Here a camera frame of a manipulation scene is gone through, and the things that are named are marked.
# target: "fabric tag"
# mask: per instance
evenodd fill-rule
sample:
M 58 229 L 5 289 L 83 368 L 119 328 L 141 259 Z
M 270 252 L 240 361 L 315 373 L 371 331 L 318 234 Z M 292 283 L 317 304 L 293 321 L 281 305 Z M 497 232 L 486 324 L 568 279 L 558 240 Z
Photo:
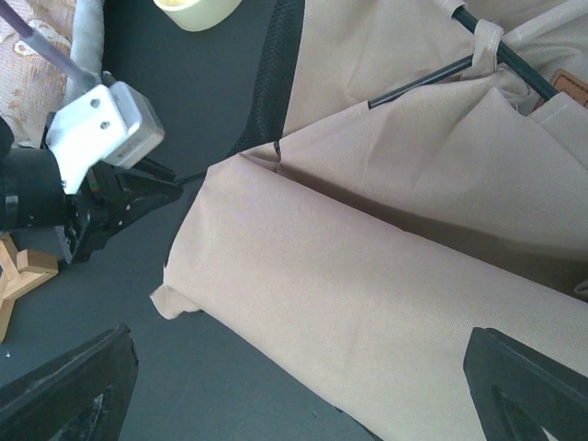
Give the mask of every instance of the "fabric tag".
M 588 108 L 588 84 L 584 81 L 580 80 L 579 78 L 575 77 L 565 69 L 559 69 L 551 83 L 558 89 L 560 92 L 565 92 L 571 98 L 576 100 L 585 108 Z M 543 106 L 545 103 L 544 99 L 540 99 L 537 105 L 535 106 L 535 110 Z

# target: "beige fabric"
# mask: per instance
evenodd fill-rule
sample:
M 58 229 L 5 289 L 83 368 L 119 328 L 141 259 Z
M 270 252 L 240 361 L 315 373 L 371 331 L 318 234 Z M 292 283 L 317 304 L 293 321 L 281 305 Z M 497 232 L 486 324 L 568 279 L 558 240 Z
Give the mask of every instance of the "beige fabric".
M 153 294 L 167 318 L 191 300 L 386 440 L 484 439 L 474 326 L 588 375 L 586 304 L 277 175 L 271 151 L 209 170 Z
M 438 51 L 421 31 L 438 42 L 462 35 L 443 30 L 441 7 L 430 26 L 400 1 L 366 2 L 363 12 L 330 4 L 330 19 L 314 21 L 325 3 L 307 3 L 303 38 L 325 58 L 309 69 L 301 54 L 288 115 L 295 130 L 278 152 L 268 144 L 210 168 L 153 302 L 166 318 L 210 313 L 386 440 L 483 439 L 461 367 L 473 327 L 588 375 L 588 305 L 513 274 L 566 292 L 585 280 L 588 110 L 560 94 L 521 114 L 537 98 L 509 70 L 492 73 L 490 44 L 478 46 L 481 64 L 490 61 L 481 77 L 369 110 L 358 101 L 423 74 L 408 61 L 411 47 L 416 59 L 415 48 L 436 62 L 459 58 L 459 44 Z M 545 12 L 540 2 L 488 4 L 470 7 L 490 19 L 500 5 L 516 25 Z M 387 5 L 414 26 L 399 43 L 404 55 L 379 34 L 386 20 L 404 20 Z M 536 67 L 580 66 L 588 2 L 580 6 L 573 0 L 516 30 L 498 21 Z M 463 55 L 472 50 L 466 37 Z M 359 56 L 347 64 L 344 50 Z M 378 63 L 395 61 L 372 50 L 394 52 L 398 76 L 379 73 Z M 339 56 L 334 76 L 324 75 Z
M 72 48 L 76 0 L 8 0 L 38 32 L 66 54 Z M 62 106 L 66 78 L 0 19 L 0 116 L 15 142 L 38 146 L 47 114 Z
M 588 111 L 561 94 L 526 118 L 491 86 L 352 107 L 283 139 L 278 172 L 572 293 L 588 273 Z
M 444 3 L 307 2 L 285 134 L 471 55 L 474 37 L 450 18 L 461 2 Z M 587 79 L 588 2 L 569 0 L 564 14 L 540 16 L 559 4 L 564 2 L 471 0 L 468 7 L 510 32 L 505 40 L 547 78 L 565 68 Z M 549 31 L 561 20 L 569 23 Z M 521 109 L 528 113 L 536 102 L 532 94 Z

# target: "wooden stand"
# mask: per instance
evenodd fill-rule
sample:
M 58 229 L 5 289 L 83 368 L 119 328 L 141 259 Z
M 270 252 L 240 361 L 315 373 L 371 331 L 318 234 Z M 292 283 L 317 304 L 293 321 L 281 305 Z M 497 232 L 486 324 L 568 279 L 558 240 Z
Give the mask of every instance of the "wooden stand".
M 4 342 L 15 301 L 59 272 L 57 257 L 32 250 L 18 251 L 8 234 L 0 235 L 0 343 Z

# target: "white strap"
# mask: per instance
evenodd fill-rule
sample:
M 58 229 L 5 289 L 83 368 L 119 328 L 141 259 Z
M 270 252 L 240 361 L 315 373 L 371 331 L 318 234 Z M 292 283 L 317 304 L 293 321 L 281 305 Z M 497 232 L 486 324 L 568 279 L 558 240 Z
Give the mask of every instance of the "white strap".
M 498 45 L 503 34 L 504 29 L 490 21 L 478 22 L 474 32 L 474 59 L 471 69 L 463 74 L 463 78 L 477 78 L 496 72 Z

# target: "patterned fabric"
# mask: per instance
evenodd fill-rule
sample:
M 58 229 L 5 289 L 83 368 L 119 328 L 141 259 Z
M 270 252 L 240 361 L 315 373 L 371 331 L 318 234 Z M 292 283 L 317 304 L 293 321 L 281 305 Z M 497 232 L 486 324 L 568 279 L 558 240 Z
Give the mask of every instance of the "patterned fabric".
M 70 55 L 76 0 L 8 0 L 33 28 Z M 0 116 L 15 142 L 38 146 L 47 114 L 62 106 L 65 76 L 0 20 Z

